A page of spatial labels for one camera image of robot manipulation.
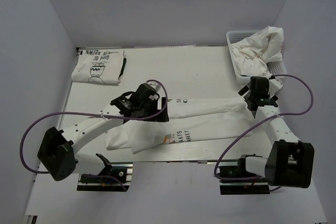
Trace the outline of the white cartoon print t-shirt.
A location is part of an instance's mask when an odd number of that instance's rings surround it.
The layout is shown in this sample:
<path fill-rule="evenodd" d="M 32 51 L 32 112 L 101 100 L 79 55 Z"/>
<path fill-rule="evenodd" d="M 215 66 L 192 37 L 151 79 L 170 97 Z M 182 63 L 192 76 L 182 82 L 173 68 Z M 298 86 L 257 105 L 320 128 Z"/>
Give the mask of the white cartoon print t-shirt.
<path fill-rule="evenodd" d="M 161 144 L 233 138 L 249 128 L 242 98 L 172 99 L 167 114 L 168 122 L 131 120 L 109 130 L 106 149 L 136 154 Z"/>

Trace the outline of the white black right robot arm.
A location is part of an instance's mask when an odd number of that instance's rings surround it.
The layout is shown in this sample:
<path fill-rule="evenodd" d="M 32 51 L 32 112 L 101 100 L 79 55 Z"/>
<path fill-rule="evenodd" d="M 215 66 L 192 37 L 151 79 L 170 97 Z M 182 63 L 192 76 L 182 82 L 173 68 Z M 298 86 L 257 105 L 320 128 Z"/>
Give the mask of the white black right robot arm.
<path fill-rule="evenodd" d="M 292 132 L 279 110 L 277 97 L 270 94 L 274 78 L 251 77 L 250 84 L 240 90 L 248 110 L 263 126 L 272 148 L 268 157 L 242 155 L 237 175 L 247 182 L 253 177 L 264 178 L 270 186 L 308 188 L 311 183 L 314 147 Z"/>

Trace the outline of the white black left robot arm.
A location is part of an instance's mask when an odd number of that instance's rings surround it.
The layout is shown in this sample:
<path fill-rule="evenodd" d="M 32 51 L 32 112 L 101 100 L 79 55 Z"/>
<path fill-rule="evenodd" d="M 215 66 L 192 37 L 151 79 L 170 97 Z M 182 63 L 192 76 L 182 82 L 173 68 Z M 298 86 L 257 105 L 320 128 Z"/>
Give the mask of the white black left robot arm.
<path fill-rule="evenodd" d="M 167 122 L 168 97 L 161 97 L 164 85 L 149 80 L 136 91 L 126 92 L 113 99 L 99 113 L 81 113 L 86 119 L 66 129 L 55 127 L 44 135 L 37 157 L 55 181 L 61 181 L 76 168 L 75 155 L 88 143 L 109 130 L 129 121 Z"/>

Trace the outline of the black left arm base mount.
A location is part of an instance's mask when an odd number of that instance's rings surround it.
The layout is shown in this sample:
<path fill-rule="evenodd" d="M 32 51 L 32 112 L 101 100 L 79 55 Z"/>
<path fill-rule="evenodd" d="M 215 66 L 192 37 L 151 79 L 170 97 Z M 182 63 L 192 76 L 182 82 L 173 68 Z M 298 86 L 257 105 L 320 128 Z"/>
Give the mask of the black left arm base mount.
<path fill-rule="evenodd" d="M 82 174 L 77 191 L 126 192 L 132 180 L 133 164 L 109 164 L 98 175 Z"/>

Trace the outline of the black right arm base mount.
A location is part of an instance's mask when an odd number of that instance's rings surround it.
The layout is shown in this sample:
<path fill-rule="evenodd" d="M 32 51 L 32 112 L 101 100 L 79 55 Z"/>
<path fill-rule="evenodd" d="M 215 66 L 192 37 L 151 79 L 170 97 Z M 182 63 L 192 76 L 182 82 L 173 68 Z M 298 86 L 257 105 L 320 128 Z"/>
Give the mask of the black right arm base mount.
<path fill-rule="evenodd" d="M 270 188 L 264 178 L 241 180 L 243 177 L 252 177 L 253 174 L 240 174 L 237 165 L 220 166 L 217 171 L 220 177 L 234 178 L 238 180 L 220 180 L 219 189 L 221 195 L 267 195 Z"/>

